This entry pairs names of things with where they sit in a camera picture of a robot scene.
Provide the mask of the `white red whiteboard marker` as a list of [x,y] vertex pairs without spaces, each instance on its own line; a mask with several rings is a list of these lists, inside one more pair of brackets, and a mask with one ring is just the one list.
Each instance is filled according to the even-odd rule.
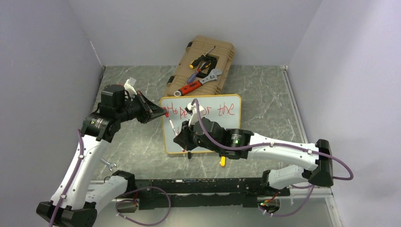
[[177,129],[175,128],[174,123],[173,123],[173,121],[172,121],[170,118],[169,118],[169,123],[170,123],[171,128],[172,128],[172,130],[173,130],[173,132],[174,132],[174,136],[178,136],[178,131],[177,131]]

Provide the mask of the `yellow framed whiteboard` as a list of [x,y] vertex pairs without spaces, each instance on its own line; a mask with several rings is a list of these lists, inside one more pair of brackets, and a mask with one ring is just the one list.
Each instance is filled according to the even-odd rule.
[[[181,131],[182,122],[190,118],[190,115],[185,111],[185,107],[195,98],[206,109],[203,117],[218,122],[220,126],[226,129],[240,128],[242,100],[237,94],[163,97],[160,100],[160,106],[167,108],[169,118],[173,121],[178,133]],[[165,152],[173,155],[182,155],[182,148],[173,142],[175,136],[169,123],[169,118],[165,116],[161,118]]]

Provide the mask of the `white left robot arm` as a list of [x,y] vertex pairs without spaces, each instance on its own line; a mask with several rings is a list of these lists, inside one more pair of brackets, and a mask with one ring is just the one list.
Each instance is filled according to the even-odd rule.
[[78,130],[78,146],[63,181],[49,201],[38,204],[37,214],[51,227],[91,227],[111,200],[131,198],[137,189],[134,174],[118,170],[90,192],[93,171],[123,122],[148,123],[165,114],[130,84],[104,87],[96,110]]

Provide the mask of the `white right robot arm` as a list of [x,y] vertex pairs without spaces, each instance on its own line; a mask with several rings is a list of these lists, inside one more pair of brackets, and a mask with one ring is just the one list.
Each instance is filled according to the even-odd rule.
[[276,140],[249,130],[225,129],[217,122],[202,118],[194,124],[184,121],[173,141],[186,151],[205,148],[232,160],[269,159],[287,163],[285,168],[263,172],[260,186],[266,196],[297,183],[334,185],[331,147],[324,139],[316,143]]

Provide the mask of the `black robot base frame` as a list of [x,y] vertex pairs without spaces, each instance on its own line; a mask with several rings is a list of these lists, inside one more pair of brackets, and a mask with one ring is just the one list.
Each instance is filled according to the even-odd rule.
[[274,189],[267,176],[204,179],[136,179],[134,174],[118,170],[113,176],[128,181],[125,199],[137,199],[140,210],[241,206],[255,208],[264,198],[289,196],[288,188]]

